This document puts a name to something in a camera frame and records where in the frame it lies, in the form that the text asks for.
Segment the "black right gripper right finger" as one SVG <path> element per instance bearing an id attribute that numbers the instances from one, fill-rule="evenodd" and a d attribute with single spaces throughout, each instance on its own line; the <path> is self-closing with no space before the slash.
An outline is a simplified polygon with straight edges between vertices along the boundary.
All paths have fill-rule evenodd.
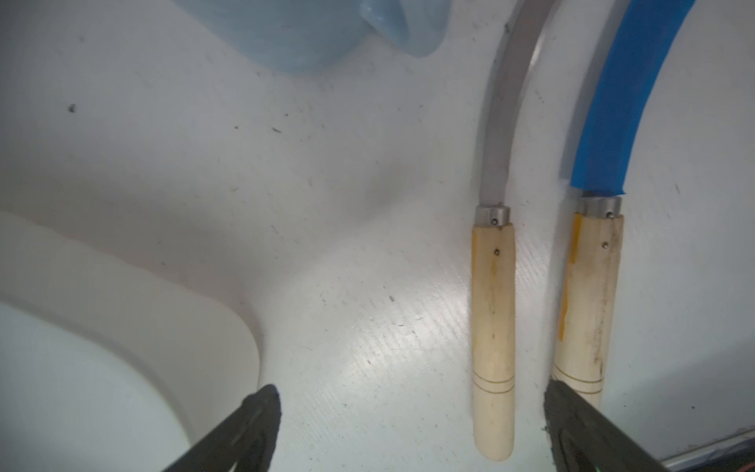
<path id="1" fill-rule="evenodd" d="M 544 411 L 558 471 L 666 471 L 562 381 L 549 381 Z"/>

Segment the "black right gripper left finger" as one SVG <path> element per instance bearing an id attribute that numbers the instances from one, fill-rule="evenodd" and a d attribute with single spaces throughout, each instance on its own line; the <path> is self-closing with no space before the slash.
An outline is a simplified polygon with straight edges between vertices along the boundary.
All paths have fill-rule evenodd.
<path id="1" fill-rule="evenodd" d="M 275 385 L 265 385 L 247 396 L 235 411 L 165 472 L 266 472 L 271 467 L 280 423 L 278 390 Z"/>

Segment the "white plastic storage box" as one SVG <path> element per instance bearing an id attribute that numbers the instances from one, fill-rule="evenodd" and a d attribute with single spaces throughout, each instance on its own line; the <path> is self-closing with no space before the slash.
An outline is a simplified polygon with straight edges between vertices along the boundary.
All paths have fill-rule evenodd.
<path id="1" fill-rule="evenodd" d="M 225 305 L 1 216 L 1 467 L 160 471 L 256 391 Z"/>

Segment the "light blue mug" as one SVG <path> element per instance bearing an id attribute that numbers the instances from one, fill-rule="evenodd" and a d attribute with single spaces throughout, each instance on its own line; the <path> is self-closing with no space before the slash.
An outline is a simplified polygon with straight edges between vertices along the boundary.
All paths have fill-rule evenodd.
<path id="1" fill-rule="evenodd" d="M 179 1 L 177 5 L 252 62 L 283 73 L 328 67 L 377 33 L 400 51 L 438 49 L 449 1 Z"/>

